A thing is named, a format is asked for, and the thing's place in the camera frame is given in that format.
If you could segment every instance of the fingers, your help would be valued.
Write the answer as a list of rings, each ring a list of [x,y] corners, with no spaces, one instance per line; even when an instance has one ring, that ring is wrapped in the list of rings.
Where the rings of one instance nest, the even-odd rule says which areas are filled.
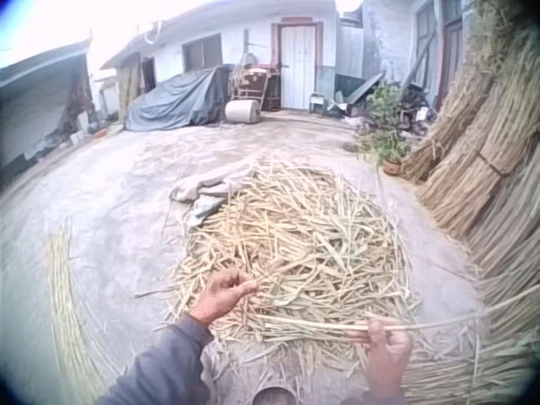
[[[384,324],[378,319],[370,321],[368,335],[370,336],[370,343],[373,348],[379,348],[387,344]]]
[[[253,280],[246,281],[240,285],[236,285],[229,290],[236,299],[240,299],[249,294],[255,294],[257,292],[257,282]]]
[[[388,316],[379,316],[376,318],[385,327],[395,326],[399,323],[396,318],[390,318]],[[413,346],[413,340],[410,335],[404,331],[392,331],[387,333],[387,340],[391,346],[403,346],[405,348],[411,348]]]
[[[351,342],[353,343],[369,343],[370,342],[370,336],[368,335],[368,332],[345,331],[345,336],[351,339]]]
[[[211,282],[225,288],[234,287],[251,281],[250,276],[240,270],[229,270],[224,272],[213,273],[210,278]]]

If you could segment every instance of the sky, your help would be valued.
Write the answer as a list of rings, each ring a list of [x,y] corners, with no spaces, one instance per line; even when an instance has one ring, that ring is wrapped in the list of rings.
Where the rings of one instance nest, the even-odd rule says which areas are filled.
[[[95,72],[154,21],[211,1],[218,0],[11,0],[0,12],[0,68],[83,41],[91,33],[89,71]],[[340,12],[361,3],[336,0]]]

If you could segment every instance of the white roll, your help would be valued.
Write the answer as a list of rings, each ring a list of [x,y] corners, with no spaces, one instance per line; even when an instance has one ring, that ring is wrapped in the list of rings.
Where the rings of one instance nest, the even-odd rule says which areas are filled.
[[[227,121],[255,124],[261,119],[261,107],[256,100],[235,100],[225,107]]]

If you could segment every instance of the green plant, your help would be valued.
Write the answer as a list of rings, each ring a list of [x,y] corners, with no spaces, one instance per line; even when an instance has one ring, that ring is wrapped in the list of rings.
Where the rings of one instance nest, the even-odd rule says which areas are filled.
[[[360,145],[365,152],[371,152],[377,157],[377,163],[383,160],[400,162],[410,150],[408,144],[402,140],[397,130],[375,131]]]
[[[399,88],[381,83],[367,96],[370,114],[379,127],[397,125],[397,97]]]

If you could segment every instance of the concrete ground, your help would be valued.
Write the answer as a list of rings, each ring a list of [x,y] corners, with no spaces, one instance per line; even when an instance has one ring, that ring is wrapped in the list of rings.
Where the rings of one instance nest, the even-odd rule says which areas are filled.
[[[418,321],[444,321],[475,310],[472,286],[456,275],[467,272],[466,254],[432,225],[413,186],[379,175],[345,152],[343,143],[351,141],[353,131],[338,122],[280,112],[253,126],[121,132],[79,148],[53,167],[42,162],[41,172],[38,167],[31,178],[19,179],[0,196],[4,378],[33,402],[62,403],[42,251],[48,232],[71,220],[77,311],[110,384],[159,337],[153,330],[166,311],[159,294],[133,296],[167,286],[171,269],[185,254],[185,241],[177,237],[178,207],[164,229],[171,188],[184,176],[248,155],[331,168],[372,194],[401,234],[413,289],[424,301]],[[429,335],[436,332],[454,333],[448,328]],[[305,403],[338,403],[350,384],[339,373],[330,378],[325,370],[321,373],[325,378],[314,377],[318,380]],[[233,376],[224,379],[232,387],[220,393],[224,403],[249,398]]]

